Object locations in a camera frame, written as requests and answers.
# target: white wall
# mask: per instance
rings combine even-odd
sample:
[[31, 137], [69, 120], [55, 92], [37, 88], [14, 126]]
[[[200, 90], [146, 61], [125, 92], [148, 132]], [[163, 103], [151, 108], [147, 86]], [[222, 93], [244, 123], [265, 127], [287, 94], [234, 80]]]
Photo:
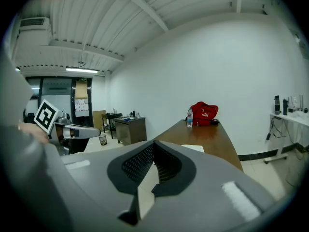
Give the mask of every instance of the white wall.
[[309, 107], [309, 67], [278, 19], [220, 14], [173, 29], [126, 58], [110, 92], [111, 107], [146, 117], [149, 140], [192, 104], [218, 105], [237, 153], [252, 154], [277, 147], [265, 143], [275, 95], [303, 94]]
[[93, 76], [91, 88], [92, 111], [106, 110], [105, 95], [104, 77]]

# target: wooden desk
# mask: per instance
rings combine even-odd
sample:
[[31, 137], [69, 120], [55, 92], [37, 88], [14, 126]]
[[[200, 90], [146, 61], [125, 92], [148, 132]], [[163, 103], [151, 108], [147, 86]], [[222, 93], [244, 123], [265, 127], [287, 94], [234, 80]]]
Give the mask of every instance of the wooden desk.
[[238, 155], [223, 126], [193, 126], [188, 128], [186, 121], [180, 120], [171, 128], [154, 138], [177, 145], [201, 145], [204, 152], [220, 157], [242, 170]]

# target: water bottle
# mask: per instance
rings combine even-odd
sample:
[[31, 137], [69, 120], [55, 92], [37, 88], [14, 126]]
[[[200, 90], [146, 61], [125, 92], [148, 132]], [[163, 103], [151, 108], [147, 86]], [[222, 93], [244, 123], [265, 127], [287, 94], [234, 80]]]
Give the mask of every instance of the water bottle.
[[187, 127], [192, 127], [192, 124], [193, 124], [193, 113], [192, 109], [189, 109], [187, 117]]

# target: fluorescent light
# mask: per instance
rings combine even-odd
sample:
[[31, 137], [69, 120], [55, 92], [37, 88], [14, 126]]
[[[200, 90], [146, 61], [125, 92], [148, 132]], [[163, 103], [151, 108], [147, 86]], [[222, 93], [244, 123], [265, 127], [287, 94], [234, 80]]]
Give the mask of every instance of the fluorescent light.
[[87, 72], [87, 73], [93, 73], [93, 74], [98, 73], [98, 71], [95, 71], [95, 70], [81, 69], [81, 68], [66, 68], [66, 71], [69, 71], [69, 72]]

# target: red bag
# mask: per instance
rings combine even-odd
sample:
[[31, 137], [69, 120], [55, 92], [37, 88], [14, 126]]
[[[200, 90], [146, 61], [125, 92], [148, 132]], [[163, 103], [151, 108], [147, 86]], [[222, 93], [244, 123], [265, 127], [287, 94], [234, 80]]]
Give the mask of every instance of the red bag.
[[219, 108], [215, 105], [207, 105], [198, 102], [190, 107], [193, 112], [193, 125], [207, 126], [216, 117]]

